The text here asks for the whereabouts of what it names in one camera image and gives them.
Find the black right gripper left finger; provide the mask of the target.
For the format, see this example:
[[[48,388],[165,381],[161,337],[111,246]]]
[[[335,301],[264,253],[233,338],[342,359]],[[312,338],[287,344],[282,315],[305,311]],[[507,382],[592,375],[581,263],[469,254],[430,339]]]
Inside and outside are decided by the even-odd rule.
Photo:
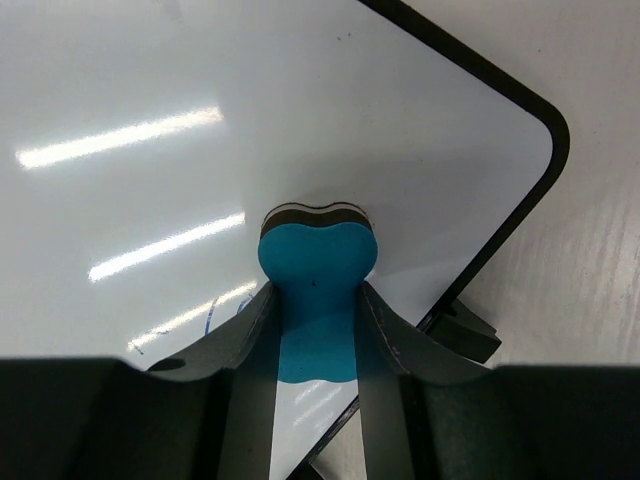
[[[269,477],[280,355],[280,298],[265,284],[235,316],[148,370],[207,387],[194,479]]]

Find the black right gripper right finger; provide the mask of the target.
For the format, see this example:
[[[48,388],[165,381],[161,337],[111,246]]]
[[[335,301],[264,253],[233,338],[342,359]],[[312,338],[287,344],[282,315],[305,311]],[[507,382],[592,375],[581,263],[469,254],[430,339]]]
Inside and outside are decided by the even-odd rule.
[[[398,315],[366,282],[354,317],[359,405],[367,477],[439,479],[424,387],[486,372]]]

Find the white whiteboard with black frame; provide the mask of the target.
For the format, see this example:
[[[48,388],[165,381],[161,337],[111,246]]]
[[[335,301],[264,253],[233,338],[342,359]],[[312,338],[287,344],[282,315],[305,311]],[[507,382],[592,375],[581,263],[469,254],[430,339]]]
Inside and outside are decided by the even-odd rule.
[[[399,1],[1,5],[1,475],[62,479],[123,369],[265,284],[276,206],[368,215],[428,324],[562,172],[548,101]]]

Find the blue whiteboard eraser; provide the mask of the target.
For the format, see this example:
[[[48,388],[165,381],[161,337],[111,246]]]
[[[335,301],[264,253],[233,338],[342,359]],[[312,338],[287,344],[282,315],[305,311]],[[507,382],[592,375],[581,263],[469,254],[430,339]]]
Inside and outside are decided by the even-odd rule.
[[[291,202],[266,215],[258,260],[282,305],[279,381],[355,379],[356,292],[377,257],[373,227],[354,204]]]

